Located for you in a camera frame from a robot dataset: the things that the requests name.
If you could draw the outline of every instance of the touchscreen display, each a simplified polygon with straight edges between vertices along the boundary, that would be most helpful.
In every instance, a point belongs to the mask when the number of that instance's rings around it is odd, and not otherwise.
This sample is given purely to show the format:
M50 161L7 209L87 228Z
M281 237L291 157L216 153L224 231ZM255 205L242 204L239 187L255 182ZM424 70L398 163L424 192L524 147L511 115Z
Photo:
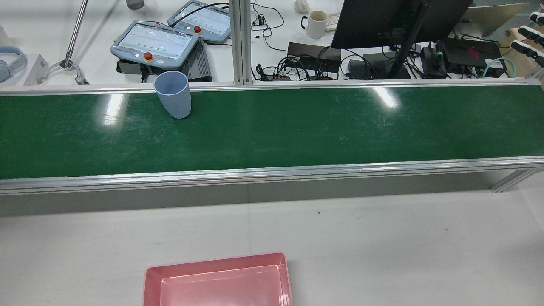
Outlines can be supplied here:
M136 24L119 46L178 60L190 41L181 33Z
M182 10L175 19L178 20L198 8L201 8L201 6L191 3L184 10ZM219 35L225 34L225 32L231 26L230 16L212 9L199 10L198 12L191 14L189 17L184 18L182 21L192 26L200 26L203 30L208 30Z

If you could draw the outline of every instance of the metal bracket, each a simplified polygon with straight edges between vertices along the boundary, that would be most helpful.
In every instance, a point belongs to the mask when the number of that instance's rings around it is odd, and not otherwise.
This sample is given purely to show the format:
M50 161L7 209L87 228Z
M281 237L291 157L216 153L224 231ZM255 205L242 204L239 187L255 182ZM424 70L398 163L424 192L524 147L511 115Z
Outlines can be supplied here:
M250 0L229 0L234 85L252 85Z
M508 188L512 187L513 185L523 181L524 179L540 171L542 171L542 168L516 170L512 174L503 178L500 182L492 186L491 191L493 193L506 191Z
M525 78L540 78L544 75L544 68L536 66Z
M83 20L83 15L85 14L85 9L87 8L87 2L88 0L83 0L81 3L81 8L79 9L79 15L77 16L76 25L73 28L72 32L72 38L70 39L70 44L68 45L68 49L66 50L66 58L62 60L61 62L58 62L54 65L51 65L49 69L44 73L44 75L38 80L38 84L41 84L44 82L45 78L49 75L49 73L57 68L60 67L62 69L70 69L72 67L76 68L77 76L75 78L76 83L78 84L89 84L87 80L83 77L83 74L81 73L81 69L79 66L72 62L72 54L73 54L73 48L76 44L77 35L79 34L79 28L81 28L81 20Z

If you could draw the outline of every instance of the white mouse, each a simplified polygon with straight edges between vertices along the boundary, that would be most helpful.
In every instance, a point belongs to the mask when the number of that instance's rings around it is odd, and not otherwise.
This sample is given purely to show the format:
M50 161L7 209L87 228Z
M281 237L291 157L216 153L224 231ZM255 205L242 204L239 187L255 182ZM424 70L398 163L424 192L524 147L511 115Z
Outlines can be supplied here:
M310 5L306 0L296 0L294 7L295 11L299 14L308 14L310 12Z

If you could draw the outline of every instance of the table leg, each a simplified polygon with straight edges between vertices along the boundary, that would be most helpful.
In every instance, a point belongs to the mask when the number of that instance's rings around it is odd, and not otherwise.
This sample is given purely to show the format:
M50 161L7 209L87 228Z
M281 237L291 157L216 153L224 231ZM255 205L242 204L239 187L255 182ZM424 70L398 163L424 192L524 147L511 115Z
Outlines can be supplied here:
M542 171L542 168L516 170L491 187L493 193L503 192L531 175Z

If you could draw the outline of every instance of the green cable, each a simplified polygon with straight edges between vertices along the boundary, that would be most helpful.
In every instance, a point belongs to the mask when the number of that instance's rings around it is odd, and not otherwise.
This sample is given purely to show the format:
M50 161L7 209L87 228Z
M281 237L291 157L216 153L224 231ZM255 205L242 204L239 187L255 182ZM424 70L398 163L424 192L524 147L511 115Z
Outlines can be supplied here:
M513 71L511 77L515 77L515 76L516 76L516 64L514 64L514 62L513 62L511 59L509 59L509 58L499 57L499 58L497 58L497 59L492 60L492 61L489 63L489 65L487 65L487 67L486 67L485 70L484 70L484 73L481 75L481 78L484 78L485 75L487 74L487 71L488 71L489 68L491 67L491 65L493 65L494 63L496 63L496 62L499 61L499 60L506 60L507 62L510 62L510 64L512 64L512 66L514 67L514 71Z

